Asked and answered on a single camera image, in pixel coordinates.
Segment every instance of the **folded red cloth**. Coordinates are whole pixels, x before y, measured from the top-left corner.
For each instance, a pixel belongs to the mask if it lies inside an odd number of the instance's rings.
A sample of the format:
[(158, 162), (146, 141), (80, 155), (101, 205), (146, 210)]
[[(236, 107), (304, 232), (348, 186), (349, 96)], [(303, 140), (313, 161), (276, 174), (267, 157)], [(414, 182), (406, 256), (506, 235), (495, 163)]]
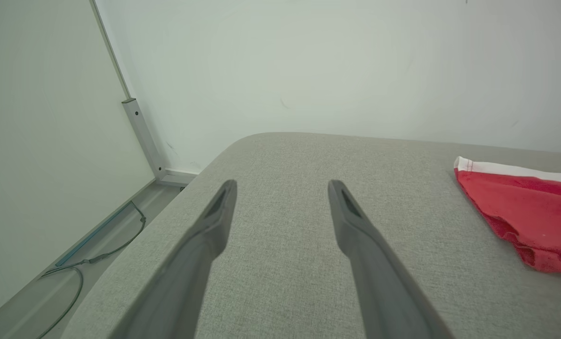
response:
[(523, 262), (561, 273), (561, 173), (458, 157), (454, 172), (494, 233)]

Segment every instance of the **floor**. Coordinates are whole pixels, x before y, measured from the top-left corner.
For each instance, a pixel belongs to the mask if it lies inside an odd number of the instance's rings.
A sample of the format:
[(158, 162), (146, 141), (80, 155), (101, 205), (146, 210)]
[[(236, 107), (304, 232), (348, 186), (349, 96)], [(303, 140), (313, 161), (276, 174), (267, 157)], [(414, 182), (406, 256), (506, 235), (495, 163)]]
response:
[[(132, 200), (147, 218), (145, 227), (149, 227), (154, 217), (180, 191), (179, 187), (152, 184)], [(141, 221), (138, 212), (132, 205), (126, 207), (109, 225), (100, 230), (76, 252), (67, 261), (67, 264), (93, 258), (101, 253), (116, 249), (132, 238), (138, 232), (140, 226)], [(44, 336), (45, 339), (61, 337), (78, 305), (121, 252), (119, 251), (94, 264), (78, 266), (83, 274), (83, 287), (78, 300), (59, 324)], [(73, 270), (54, 273), (28, 284), (0, 308), (0, 338), (32, 339), (39, 337), (65, 311), (78, 291), (78, 286), (79, 277)]]

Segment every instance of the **red cloth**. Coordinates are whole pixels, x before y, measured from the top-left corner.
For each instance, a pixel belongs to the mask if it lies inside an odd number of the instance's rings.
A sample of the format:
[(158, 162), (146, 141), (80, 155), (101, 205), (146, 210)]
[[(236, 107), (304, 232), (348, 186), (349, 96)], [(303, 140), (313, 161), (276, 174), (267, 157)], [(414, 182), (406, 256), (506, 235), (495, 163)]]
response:
[(512, 243), (523, 262), (561, 272), (561, 182), (458, 168), (455, 174), (494, 233)]

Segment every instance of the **cable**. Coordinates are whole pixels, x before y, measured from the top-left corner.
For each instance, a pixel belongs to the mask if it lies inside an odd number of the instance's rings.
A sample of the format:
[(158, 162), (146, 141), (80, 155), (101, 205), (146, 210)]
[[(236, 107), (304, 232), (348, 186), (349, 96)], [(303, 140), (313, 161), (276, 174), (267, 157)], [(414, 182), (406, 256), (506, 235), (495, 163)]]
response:
[(97, 255), (92, 259), (84, 259), (82, 261), (76, 262), (74, 264), (69, 264), (69, 265), (65, 265), (65, 266), (61, 266), (61, 267), (57, 267), (57, 268), (52, 268), (51, 270), (46, 271), (44, 274), (42, 274), (40, 276), (40, 278), (38, 279), (42, 279), (43, 277), (46, 277), (47, 275), (51, 275), (53, 273), (59, 272), (59, 271), (63, 271), (63, 270), (67, 270), (68, 268), (71, 268), (72, 270), (76, 271), (80, 277), (80, 285), (78, 287), (78, 291), (76, 292), (76, 296), (73, 298), (72, 302), (69, 304), (69, 306), (65, 309), (65, 311), (63, 313), (61, 313), (61, 315), (57, 318), (57, 320), (55, 320), (54, 323), (51, 324), (50, 327), (48, 327), (46, 329), (46, 331), (42, 332), (41, 335), (39, 335), (37, 337), (37, 339), (42, 339), (44, 337), (44, 335), (46, 335), (46, 333), (50, 332), (50, 330), (52, 330), (53, 328), (55, 328), (55, 326), (57, 324), (59, 324), (59, 322), (61, 321), (61, 319), (63, 319), (67, 313), (70, 311), (70, 309), (72, 309), (73, 305), (76, 303), (76, 301), (78, 301), (78, 297), (80, 296), (80, 293), (82, 292), (82, 287), (84, 286), (84, 275), (82, 274), (82, 272), (80, 270), (78, 270), (75, 266), (78, 265), (82, 265), (82, 264), (94, 264), (95, 262), (101, 261), (104, 258), (112, 255), (113, 253), (116, 253), (117, 251), (120, 251), (121, 249), (123, 249), (124, 247), (128, 246), (132, 240), (136, 239), (136, 237), (141, 234), (141, 232), (144, 230), (144, 225), (147, 222), (147, 217), (144, 216), (144, 214), (142, 213), (142, 211), (134, 204), (134, 202), (132, 202), (132, 200), (130, 200), (130, 203), (132, 204), (132, 206), (134, 206), (134, 208), (138, 211), (138, 214), (140, 214), (140, 221), (141, 223), (143, 223), (140, 226), (140, 229), (138, 230), (138, 232), (132, 237), (132, 239), (126, 241), (125, 244), (121, 245), (120, 247), (117, 247), (116, 249), (114, 249), (113, 251), (107, 252), (107, 253), (103, 253), (101, 255)]
[[(38, 335), (37, 339), (42, 339), (44, 337), (44, 335), (46, 335), (46, 333), (50, 332), (50, 330), (52, 330), (53, 328), (55, 328), (55, 326), (57, 324), (59, 324), (61, 319), (63, 319), (67, 315), (67, 313), (70, 311), (70, 309), (72, 309), (72, 307), (76, 303), (76, 301), (78, 301), (78, 297), (80, 296), (80, 293), (82, 292), (82, 287), (84, 286), (84, 275), (82, 274), (82, 272), (80, 270), (78, 270), (75, 267), (68, 267), (68, 268), (71, 268), (72, 270), (77, 272), (78, 276), (80, 277), (80, 285), (78, 286), (78, 291), (76, 292), (76, 296), (73, 297), (72, 302), (65, 309), (65, 311), (63, 313), (61, 313), (61, 315), (57, 318), (57, 320), (55, 320), (55, 322), (52, 323), (51, 326), (46, 329), (46, 331), (42, 332), (41, 335)], [(55, 272), (46, 273), (45, 275), (42, 275), (42, 277), (44, 277), (46, 275), (49, 275), (49, 274), (53, 274)]]

